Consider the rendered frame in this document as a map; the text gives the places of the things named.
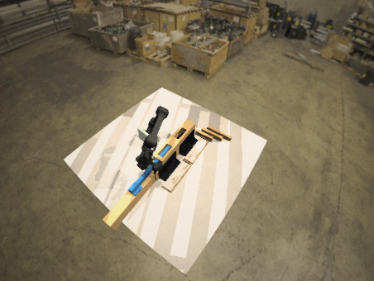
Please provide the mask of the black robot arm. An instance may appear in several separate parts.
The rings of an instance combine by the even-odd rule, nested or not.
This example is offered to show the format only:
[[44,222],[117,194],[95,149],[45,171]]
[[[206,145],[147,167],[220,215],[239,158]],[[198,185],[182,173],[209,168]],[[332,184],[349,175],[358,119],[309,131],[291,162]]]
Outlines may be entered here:
[[156,117],[152,117],[148,123],[149,126],[147,127],[146,132],[149,135],[143,142],[143,145],[141,147],[142,152],[139,156],[139,162],[137,163],[137,166],[142,170],[146,170],[150,165],[150,156],[154,154],[154,151],[157,147],[157,134],[160,130],[161,123],[165,118],[167,118],[169,114],[168,110],[163,108],[162,106],[159,106],[156,110]]

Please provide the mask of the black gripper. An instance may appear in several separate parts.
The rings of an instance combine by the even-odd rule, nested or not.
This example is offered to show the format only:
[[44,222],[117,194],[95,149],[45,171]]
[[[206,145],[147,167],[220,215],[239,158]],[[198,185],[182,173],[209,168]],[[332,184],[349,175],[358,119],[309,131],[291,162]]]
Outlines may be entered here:
[[[160,164],[160,163],[158,163],[158,162],[156,162],[156,163],[154,163],[153,161],[154,161],[154,159],[152,159],[152,156],[153,156],[154,154],[152,154],[151,156],[150,156],[150,159],[149,159],[149,163],[150,164],[152,164],[152,170],[154,170],[154,174],[156,174],[156,172],[162,167],[162,165]],[[140,155],[138,155],[137,157],[136,157],[136,161],[137,162],[139,162],[139,156]]]

